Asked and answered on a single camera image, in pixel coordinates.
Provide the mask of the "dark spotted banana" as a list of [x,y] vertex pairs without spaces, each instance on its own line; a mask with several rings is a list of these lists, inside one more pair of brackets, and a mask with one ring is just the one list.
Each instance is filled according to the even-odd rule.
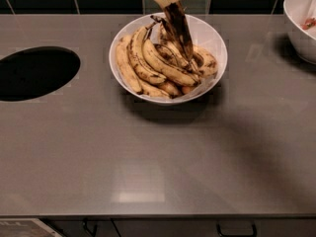
[[181,0],[162,8],[166,16],[165,28],[176,48],[183,58],[190,61],[193,58],[193,41],[191,38],[188,21]]

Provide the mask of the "small inner banana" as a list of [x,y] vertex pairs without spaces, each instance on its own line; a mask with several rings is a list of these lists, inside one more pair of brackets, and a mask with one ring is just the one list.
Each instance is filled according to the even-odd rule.
[[184,69],[187,69],[189,67],[189,63],[181,56],[181,54],[173,45],[155,43],[154,46],[157,49],[158,53],[171,64]]

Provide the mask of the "white bowl with bananas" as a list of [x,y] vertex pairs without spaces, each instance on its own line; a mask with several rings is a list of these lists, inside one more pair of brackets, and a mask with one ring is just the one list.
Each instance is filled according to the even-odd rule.
[[195,100],[212,90],[222,78],[227,62],[228,53],[225,42],[217,30],[207,22],[191,15],[187,15],[188,25],[193,37],[193,43],[210,52],[217,61],[217,71],[207,79],[203,79],[199,86],[185,96],[174,99],[150,97],[145,94],[136,94],[122,77],[116,60],[116,46],[125,35],[131,35],[138,27],[153,23],[151,15],[138,17],[123,26],[114,37],[109,50],[109,65],[112,74],[119,85],[136,99],[160,106],[174,106]]

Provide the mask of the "leftmost yellow banana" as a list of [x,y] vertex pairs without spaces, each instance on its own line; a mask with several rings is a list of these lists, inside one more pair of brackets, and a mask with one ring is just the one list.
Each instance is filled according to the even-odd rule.
[[130,87],[130,89],[134,93],[141,94],[142,87],[139,83],[134,69],[130,64],[129,56],[127,53],[127,48],[130,41],[131,35],[126,35],[119,39],[116,46],[116,61],[123,81]]

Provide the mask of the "middle long yellow banana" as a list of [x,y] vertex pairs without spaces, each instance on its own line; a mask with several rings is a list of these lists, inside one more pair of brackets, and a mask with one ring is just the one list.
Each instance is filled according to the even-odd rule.
[[146,62],[157,72],[165,75],[169,80],[182,86],[196,86],[199,80],[190,75],[184,69],[172,65],[166,61],[157,51],[153,42],[147,39],[142,48],[142,53]]

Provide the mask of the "right spotted yellow banana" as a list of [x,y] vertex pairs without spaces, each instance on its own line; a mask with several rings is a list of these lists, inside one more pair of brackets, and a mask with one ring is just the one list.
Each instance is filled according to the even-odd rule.
[[204,47],[194,46],[194,61],[197,63],[197,71],[202,78],[208,78],[217,72],[215,57]]

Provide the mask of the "bottom small yellow banana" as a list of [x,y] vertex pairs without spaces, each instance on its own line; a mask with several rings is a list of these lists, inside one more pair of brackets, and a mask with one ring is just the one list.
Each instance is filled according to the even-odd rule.
[[140,80],[139,83],[143,93],[149,97],[174,99],[182,95],[182,92],[171,81],[166,81],[160,85],[151,85],[144,80]]

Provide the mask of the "white bowl at right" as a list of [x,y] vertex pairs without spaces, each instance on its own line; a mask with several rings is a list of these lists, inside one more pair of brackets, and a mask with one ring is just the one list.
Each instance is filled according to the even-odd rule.
[[301,28],[306,19],[316,19],[316,0],[284,0],[283,11],[287,35],[297,55],[316,64],[316,26]]

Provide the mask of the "red food in bowl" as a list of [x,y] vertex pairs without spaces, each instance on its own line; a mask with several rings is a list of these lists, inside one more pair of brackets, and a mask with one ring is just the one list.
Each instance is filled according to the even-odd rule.
[[316,26],[316,19],[315,18],[308,18],[305,22],[301,25],[303,30],[309,30],[310,28]]

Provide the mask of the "dark oval counter hole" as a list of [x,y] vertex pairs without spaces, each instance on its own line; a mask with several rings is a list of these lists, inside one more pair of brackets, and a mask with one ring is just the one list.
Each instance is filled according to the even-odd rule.
[[81,61],[58,46],[28,48],[0,60],[0,100],[15,102],[47,95],[70,82]]

